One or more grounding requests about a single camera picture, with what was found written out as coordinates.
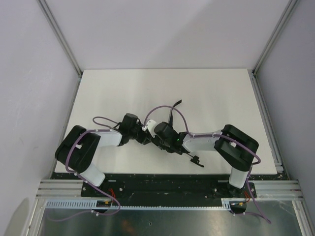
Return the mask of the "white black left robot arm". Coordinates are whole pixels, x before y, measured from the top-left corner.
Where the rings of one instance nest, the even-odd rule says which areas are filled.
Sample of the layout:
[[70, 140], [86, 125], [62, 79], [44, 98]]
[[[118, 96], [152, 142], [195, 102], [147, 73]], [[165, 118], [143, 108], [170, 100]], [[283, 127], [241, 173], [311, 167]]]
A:
[[146, 145], [155, 136], [156, 122], [149, 120], [142, 124], [138, 116], [125, 114], [121, 122], [112, 121], [115, 126], [101, 124], [93, 118], [93, 122], [105, 129], [85, 129], [74, 126], [61, 142], [55, 152], [55, 159], [64, 164], [66, 171], [76, 174], [85, 182], [99, 187], [105, 180], [105, 174], [92, 163], [97, 148], [120, 147], [136, 140]]

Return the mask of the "black folding umbrella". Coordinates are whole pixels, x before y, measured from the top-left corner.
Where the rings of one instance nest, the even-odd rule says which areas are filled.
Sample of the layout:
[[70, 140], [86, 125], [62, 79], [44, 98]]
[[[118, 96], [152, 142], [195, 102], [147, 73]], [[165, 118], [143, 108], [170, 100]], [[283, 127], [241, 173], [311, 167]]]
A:
[[[169, 143], [170, 148], [169, 148], [169, 150], [166, 150], [166, 152], [176, 153], [178, 155], [187, 154], [188, 156], [191, 157], [190, 162], [203, 168], [204, 165], [200, 164], [199, 157], [196, 155], [191, 155], [191, 151], [187, 150], [184, 147], [184, 139], [185, 138], [188, 138], [188, 139], [193, 138], [194, 135], [189, 132], [186, 119], [184, 118], [183, 114], [176, 108], [176, 106], [178, 106], [181, 102], [182, 102], [182, 100], [179, 100], [172, 106], [161, 105], [161, 106], [153, 108], [151, 111], [149, 111], [149, 113], [145, 117], [145, 121], [144, 121], [143, 126], [149, 120], [149, 116], [151, 113], [153, 113], [154, 111], [156, 111], [157, 109], [160, 109], [160, 108], [169, 108], [170, 112], [169, 112], [168, 121], [167, 122], [163, 121], [161, 123], [158, 123], [154, 129], [156, 136], [160, 137], [161, 139], [164, 139], [165, 141], [167, 141]], [[176, 130], [174, 129], [174, 127], [173, 127], [173, 111], [176, 111], [182, 117], [186, 131], [176, 132]]]

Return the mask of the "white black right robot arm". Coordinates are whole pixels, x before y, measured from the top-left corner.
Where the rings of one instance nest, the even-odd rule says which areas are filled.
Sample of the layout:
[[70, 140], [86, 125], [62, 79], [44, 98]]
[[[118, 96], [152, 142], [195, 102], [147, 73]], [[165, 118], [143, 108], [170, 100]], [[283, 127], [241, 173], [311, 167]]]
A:
[[178, 155], [216, 151], [231, 166], [228, 186], [242, 189], [253, 165], [259, 143], [233, 125], [211, 133], [176, 132], [167, 122], [147, 125], [151, 142], [161, 150]]

